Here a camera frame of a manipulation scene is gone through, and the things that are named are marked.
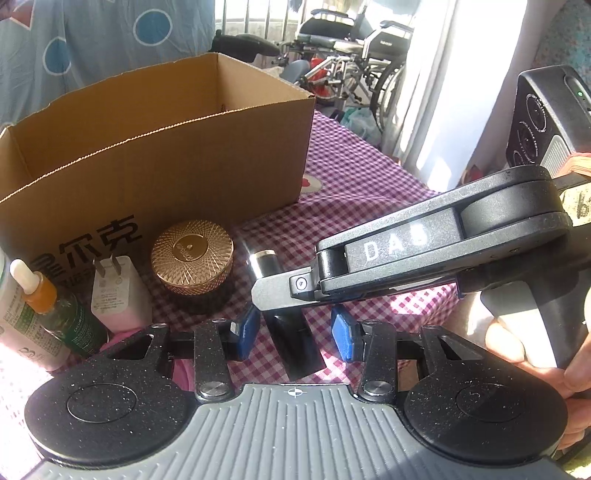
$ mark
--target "tin lid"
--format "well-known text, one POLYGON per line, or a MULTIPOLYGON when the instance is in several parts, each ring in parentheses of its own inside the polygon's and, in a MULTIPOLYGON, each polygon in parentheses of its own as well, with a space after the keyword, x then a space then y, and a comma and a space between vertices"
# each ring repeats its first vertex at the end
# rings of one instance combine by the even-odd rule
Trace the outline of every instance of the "tin lid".
POLYGON ((170 290, 198 295, 219 287, 232 268, 228 233, 206 220, 189 220, 165 230, 152 248, 154 273, 170 290))

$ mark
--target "metal screw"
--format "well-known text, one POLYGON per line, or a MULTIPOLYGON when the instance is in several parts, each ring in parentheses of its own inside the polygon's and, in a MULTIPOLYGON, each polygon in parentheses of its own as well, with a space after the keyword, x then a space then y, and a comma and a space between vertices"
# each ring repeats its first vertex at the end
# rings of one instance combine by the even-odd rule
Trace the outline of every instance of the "metal screw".
POLYGON ((363 385, 363 391, 372 397, 388 395, 392 390, 392 385, 382 380, 370 380, 363 385))
POLYGON ((308 286, 308 282, 304 277, 300 277, 295 281, 295 287, 298 290, 304 290, 308 286))
POLYGON ((224 382, 205 382, 199 387, 199 392, 204 397, 221 397, 230 391, 230 387, 224 382))

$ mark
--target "gingham tablecloth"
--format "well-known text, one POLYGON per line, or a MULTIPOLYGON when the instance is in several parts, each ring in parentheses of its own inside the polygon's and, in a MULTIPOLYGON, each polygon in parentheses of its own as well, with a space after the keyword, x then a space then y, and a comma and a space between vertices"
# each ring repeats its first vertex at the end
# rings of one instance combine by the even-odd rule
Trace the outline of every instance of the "gingham tablecloth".
MULTIPOLYGON (((320 190, 303 193, 298 203, 241 227, 251 248, 274 249, 289 270, 310 263, 318 240, 433 195, 388 157, 319 113, 314 117, 306 174, 303 191, 322 184, 320 190)), ((217 317, 237 317, 250 300, 245 257, 238 246, 232 273, 236 291, 217 317)), ((190 330, 204 319, 170 303, 149 272, 143 272, 142 277, 152 295, 155 322, 167 322, 175 330, 190 330)), ((385 320, 399 330, 415 331, 421 325, 443 323, 456 301, 454 287, 443 286, 349 303, 348 307, 358 319, 385 320)), ((330 333, 330 307, 308 309, 305 315, 327 368, 302 382, 354 384, 362 365, 347 365, 339 359, 330 333)), ((288 382, 264 322, 249 359, 230 362, 229 368, 237 387, 245 382, 288 382)), ((49 378, 48 373, 0 346, 0 473, 7 480, 19 479, 38 462, 22 413, 28 396, 49 378)))

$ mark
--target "dropper bottle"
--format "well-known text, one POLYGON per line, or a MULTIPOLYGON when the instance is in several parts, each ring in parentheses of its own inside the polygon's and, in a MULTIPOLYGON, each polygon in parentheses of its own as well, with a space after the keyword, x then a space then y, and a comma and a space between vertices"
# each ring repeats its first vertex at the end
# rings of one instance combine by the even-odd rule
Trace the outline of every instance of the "dropper bottle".
POLYGON ((45 275, 32 272, 22 260, 12 261, 10 273, 22 287, 22 298, 37 313, 42 327, 70 350, 86 358, 108 341, 107 328, 70 290, 56 288, 45 275))

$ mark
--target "table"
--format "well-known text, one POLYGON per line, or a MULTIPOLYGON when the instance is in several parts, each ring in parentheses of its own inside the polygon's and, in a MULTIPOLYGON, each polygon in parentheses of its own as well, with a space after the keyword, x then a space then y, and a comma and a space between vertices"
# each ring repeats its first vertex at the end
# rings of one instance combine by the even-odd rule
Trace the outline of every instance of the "table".
MULTIPOLYGON (((318 240, 433 195, 390 158, 316 112, 300 200, 249 221, 240 230, 251 249, 274 249, 283 266, 291 270, 310 263, 318 240)), ((250 300, 245 258, 245 251, 237 247, 232 272, 236 290, 216 317, 237 317, 250 300)), ((190 330, 205 319, 170 303, 152 274, 144 271, 142 277, 152 295, 154 322, 167 322, 174 330, 190 330)), ((399 330, 416 331, 422 325, 442 324, 456 302, 455 287, 442 286, 347 305, 357 319, 385 320, 399 330)), ((308 309, 305 315, 327 368, 301 383, 355 384, 362 365, 348 365, 339 359, 330 332, 330 307, 308 309)), ((229 369, 237 388, 246 382, 288 382, 264 322, 248 360, 230 362, 229 369)), ((38 462, 22 413, 28 396, 49 378, 25 359, 0 349, 0 473, 7 480, 20 479, 38 462)))

